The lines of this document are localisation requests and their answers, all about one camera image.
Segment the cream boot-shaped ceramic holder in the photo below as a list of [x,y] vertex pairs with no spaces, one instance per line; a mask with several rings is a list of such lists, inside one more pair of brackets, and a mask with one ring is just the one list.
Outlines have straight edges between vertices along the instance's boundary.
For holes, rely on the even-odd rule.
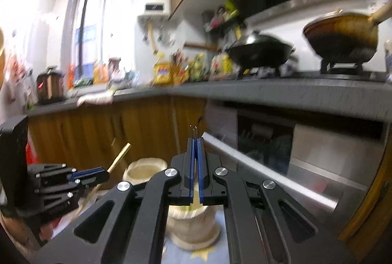
[[[151,177],[167,168],[160,158],[141,158],[128,165],[122,179],[133,185],[149,181]],[[186,251],[205,249],[218,240],[220,225],[216,220],[216,207],[199,203],[195,193],[193,203],[188,206],[170,206],[167,216],[167,235],[179,248]]]

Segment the yellow cooking oil bottle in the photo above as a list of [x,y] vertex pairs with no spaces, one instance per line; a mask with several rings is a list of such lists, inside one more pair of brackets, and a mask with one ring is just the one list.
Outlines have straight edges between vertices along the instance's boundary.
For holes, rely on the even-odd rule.
[[158,51],[157,60],[153,65],[153,83],[155,85],[170,85],[172,83],[172,74],[170,61],[165,54]]

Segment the wooden base cabinets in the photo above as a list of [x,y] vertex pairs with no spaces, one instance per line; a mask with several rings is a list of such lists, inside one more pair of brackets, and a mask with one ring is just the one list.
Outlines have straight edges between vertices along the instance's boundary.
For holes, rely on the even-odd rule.
[[140,158],[185,152],[190,127],[206,130],[207,102],[201,98],[157,96],[80,106],[29,116],[29,131],[41,163],[65,163],[77,170],[108,168],[126,143],[130,151],[102,185],[110,189],[128,165]]

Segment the black wok with lid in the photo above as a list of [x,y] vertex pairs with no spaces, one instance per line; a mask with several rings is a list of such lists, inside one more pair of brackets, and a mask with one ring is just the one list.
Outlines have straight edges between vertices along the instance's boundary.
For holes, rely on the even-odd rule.
[[262,35],[253,31],[242,36],[226,49],[230,59],[241,70],[267,67],[279,68],[287,62],[295,48],[270,35]]

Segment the gold fork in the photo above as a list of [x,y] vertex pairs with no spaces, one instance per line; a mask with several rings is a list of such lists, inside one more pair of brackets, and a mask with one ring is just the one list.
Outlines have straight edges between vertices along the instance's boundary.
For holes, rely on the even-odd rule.
[[189,127],[191,129],[191,138],[192,139],[197,139],[198,138],[198,128],[197,128],[197,126],[190,125]]

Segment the brown rice cooker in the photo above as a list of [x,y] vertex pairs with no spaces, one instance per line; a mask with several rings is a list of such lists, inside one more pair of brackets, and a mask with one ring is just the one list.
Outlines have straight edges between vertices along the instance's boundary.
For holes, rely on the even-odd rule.
[[49,66],[38,75],[37,97],[40,105],[64,101],[64,74],[57,66]]

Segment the blue cartoon tablecloth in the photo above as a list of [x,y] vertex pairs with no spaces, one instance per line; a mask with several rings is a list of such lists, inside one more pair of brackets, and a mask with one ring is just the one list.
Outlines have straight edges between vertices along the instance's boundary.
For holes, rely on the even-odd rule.
[[229,264],[230,259],[225,226],[225,215],[222,208],[217,210],[215,219],[219,225],[220,234],[213,244],[200,250],[187,251],[177,247],[172,242],[172,240],[170,240],[170,238],[165,238],[161,263]]

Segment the red plastic bag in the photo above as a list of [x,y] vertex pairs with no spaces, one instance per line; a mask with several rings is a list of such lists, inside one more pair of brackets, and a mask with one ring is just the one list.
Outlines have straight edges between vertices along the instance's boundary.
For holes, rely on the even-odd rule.
[[28,165],[40,163],[30,132],[27,133],[26,163]]

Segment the wooden chopstick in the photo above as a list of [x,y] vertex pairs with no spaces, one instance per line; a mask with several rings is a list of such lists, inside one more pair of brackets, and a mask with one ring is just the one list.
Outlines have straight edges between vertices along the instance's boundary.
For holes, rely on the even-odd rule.
[[[116,156],[116,158],[113,160],[112,164],[110,165],[110,167],[108,168],[107,172],[109,174],[112,174],[112,171],[119,165],[119,163],[123,160],[123,158],[125,157],[125,155],[128,153],[128,151],[130,150],[130,148],[132,147],[132,145],[130,143],[126,143],[124,145],[124,147],[121,149],[121,151],[119,152],[119,154]],[[89,201],[91,201],[91,199],[93,198],[93,196],[96,194],[96,192],[98,192],[98,189],[100,188],[101,184],[97,184],[87,195],[86,199],[83,201],[83,203],[79,206],[79,208],[77,209],[75,215],[73,216],[71,221],[74,221],[84,210],[84,208],[86,208],[86,205],[89,203]]]

